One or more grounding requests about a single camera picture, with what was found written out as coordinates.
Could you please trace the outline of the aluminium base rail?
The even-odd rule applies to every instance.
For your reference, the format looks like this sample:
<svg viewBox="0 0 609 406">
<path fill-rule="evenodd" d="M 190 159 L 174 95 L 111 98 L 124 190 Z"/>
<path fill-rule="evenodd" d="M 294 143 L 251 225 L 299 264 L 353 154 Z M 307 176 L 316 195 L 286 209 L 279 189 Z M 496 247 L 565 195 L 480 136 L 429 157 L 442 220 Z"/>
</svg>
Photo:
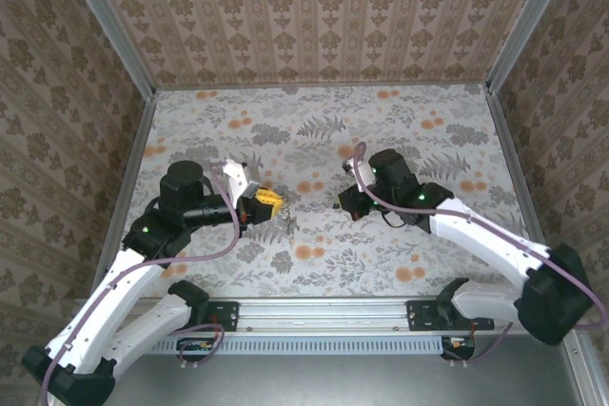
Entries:
<svg viewBox="0 0 609 406">
<path fill-rule="evenodd" d="M 239 321 L 229 335 L 338 336 L 415 334 L 468 335 L 493 332 L 499 325 L 490 319 L 458 318 L 455 330 L 411 331 L 406 303 L 427 297 L 356 298 L 219 298 L 237 301 Z"/>
</svg>

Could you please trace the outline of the metal keyring with keys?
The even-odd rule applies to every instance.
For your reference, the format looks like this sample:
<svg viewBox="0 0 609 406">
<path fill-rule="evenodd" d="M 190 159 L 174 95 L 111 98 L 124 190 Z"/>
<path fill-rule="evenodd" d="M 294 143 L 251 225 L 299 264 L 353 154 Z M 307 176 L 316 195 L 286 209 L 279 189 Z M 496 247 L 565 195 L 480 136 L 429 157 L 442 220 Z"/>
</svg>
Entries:
<svg viewBox="0 0 609 406">
<path fill-rule="evenodd" d="M 283 215 L 283 224 L 285 229 L 285 237 L 288 240 L 293 240 L 296 233 L 300 230 L 297 222 L 297 217 L 287 209 Z"/>
</svg>

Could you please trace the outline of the aluminium frame side rail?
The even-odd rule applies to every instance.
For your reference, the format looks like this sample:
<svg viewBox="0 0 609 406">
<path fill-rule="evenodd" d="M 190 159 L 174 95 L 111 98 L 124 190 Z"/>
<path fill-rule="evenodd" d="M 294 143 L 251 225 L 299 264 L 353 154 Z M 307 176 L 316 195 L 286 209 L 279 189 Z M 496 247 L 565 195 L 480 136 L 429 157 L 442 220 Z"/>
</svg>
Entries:
<svg viewBox="0 0 609 406">
<path fill-rule="evenodd" d="M 102 270 L 113 259 L 122 239 L 123 229 L 126 224 L 139 169 L 147 146 L 147 138 L 151 130 L 155 109 L 156 103 L 153 99 L 146 101 L 100 256 L 98 266 Z"/>
<path fill-rule="evenodd" d="M 521 213 L 528 234 L 535 242 L 545 242 L 518 158 L 508 123 L 495 91 L 483 85 L 489 110 L 493 118 L 505 161 L 515 187 Z M 561 352 L 567 372 L 572 378 L 572 388 L 582 406 L 609 406 L 609 387 L 604 379 L 599 358 L 590 335 L 586 331 L 571 331 L 563 340 Z"/>
</svg>

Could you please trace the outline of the aluminium frame post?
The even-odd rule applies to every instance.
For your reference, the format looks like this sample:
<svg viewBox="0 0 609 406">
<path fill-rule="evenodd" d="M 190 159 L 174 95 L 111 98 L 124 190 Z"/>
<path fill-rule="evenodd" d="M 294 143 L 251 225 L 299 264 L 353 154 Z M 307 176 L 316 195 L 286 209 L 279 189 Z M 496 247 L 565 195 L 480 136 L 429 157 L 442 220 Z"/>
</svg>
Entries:
<svg viewBox="0 0 609 406">
<path fill-rule="evenodd" d="M 521 13 L 503 44 L 501 51 L 486 78 L 490 93 L 497 94 L 510 71 L 521 56 L 543 13 L 551 0 L 526 0 Z"/>
<path fill-rule="evenodd" d="M 121 59 L 133 84 L 146 102 L 152 101 L 155 84 L 140 58 L 121 18 L 109 0 L 86 0 L 90 10 Z"/>
</svg>

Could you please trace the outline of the floral table cloth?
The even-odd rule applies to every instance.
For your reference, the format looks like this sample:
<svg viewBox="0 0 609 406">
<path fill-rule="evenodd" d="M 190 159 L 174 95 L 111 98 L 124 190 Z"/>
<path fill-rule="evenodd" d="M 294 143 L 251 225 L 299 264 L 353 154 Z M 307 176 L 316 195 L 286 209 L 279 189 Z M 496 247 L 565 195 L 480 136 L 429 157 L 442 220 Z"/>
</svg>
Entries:
<svg viewBox="0 0 609 406">
<path fill-rule="evenodd" d="M 170 164 L 230 158 L 257 167 L 284 200 L 240 241 L 230 225 L 197 231 L 145 290 L 159 298 L 189 280 L 215 298 L 434 295 L 458 277 L 500 283 L 501 273 L 456 244 L 372 213 L 336 207 L 354 180 L 355 145 L 398 151 L 423 183 L 525 236 L 521 206 L 480 84 L 165 91 L 156 109 L 128 215 L 142 215 Z M 283 215 L 300 230 L 285 237 Z"/>
</svg>

